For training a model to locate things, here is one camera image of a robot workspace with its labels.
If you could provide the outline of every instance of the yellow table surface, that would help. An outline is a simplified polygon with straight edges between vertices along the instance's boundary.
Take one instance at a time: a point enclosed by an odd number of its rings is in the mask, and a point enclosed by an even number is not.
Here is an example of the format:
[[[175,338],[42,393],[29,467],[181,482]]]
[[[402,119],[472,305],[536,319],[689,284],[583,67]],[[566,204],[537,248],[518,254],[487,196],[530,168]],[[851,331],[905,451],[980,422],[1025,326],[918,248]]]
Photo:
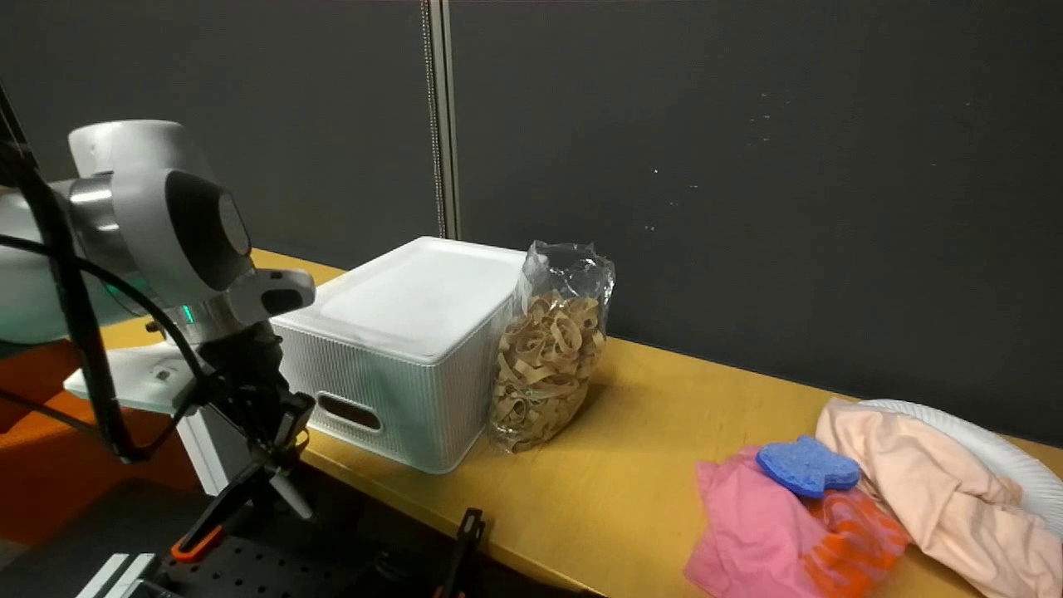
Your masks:
[[[257,254],[258,266],[338,270]],[[597,393],[553,446],[509,454],[478,440],[458,471],[434,480],[329,434],[307,463],[346,486],[455,531],[464,509],[491,521],[491,559],[571,588],[614,598],[698,595],[686,563],[707,529],[698,463],[814,431],[833,393],[613,338]],[[1063,475],[1063,447],[1016,441]],[[906,550],[883,595],[978,595],[966,583]]]

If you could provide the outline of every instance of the plastic bag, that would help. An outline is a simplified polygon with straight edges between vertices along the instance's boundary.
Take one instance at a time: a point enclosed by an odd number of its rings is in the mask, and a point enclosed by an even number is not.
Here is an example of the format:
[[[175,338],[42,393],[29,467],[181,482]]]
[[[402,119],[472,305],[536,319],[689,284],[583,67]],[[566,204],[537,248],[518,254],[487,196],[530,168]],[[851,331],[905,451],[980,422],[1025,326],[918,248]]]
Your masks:
[[[487,431],[513,451],[553,441],[584,405],[614,288],[595,247],[531,244],[509,326]]]

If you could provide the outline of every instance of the pink cloth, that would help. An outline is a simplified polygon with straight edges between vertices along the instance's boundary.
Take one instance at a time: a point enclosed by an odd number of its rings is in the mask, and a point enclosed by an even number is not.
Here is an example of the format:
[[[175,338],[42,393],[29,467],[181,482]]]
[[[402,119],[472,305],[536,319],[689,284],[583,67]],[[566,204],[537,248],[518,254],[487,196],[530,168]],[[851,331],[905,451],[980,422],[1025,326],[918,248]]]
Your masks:
[[[800,556],[827,538],[803,504],[771,482],[753,451],[698,467],[710,531],[698,543],[689,577],[721,598],[809,595]]]
[[[906,535],[865,491],[810,509],[771,482],[753,451],[698,467],[710,531],[689,577],[716,598],[865,598],[905,556]]]
[[[856,460],[910,538],[984,595],[1063,595],[1063,543],[950,434],[833,400],[817,440]]]

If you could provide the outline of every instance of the blue sponge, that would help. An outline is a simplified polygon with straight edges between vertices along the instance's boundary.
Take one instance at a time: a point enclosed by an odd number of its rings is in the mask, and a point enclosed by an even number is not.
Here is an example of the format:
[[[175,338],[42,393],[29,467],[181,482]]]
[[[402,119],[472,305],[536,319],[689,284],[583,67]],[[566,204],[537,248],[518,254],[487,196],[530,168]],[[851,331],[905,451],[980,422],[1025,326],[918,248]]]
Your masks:
[[[810,434],[785,446],[765,446],[758,463],[768,480],[800,500],[824,500],[827,488],[848,491],[861,482],[861,464],[855,460],[832,451]]]

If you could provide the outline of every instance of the beige cloth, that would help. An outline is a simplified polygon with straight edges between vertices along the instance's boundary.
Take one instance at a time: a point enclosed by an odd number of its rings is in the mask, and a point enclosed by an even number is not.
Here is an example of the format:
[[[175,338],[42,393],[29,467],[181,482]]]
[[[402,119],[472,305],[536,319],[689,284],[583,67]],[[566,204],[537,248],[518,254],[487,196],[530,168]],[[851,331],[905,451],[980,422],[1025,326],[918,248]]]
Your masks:
[[[1063,595],[1063,538],[1016,504],[1013,482],[989,475],[950,434],[833,400],[817,440],[856,460],[910,538],[984,595]]]

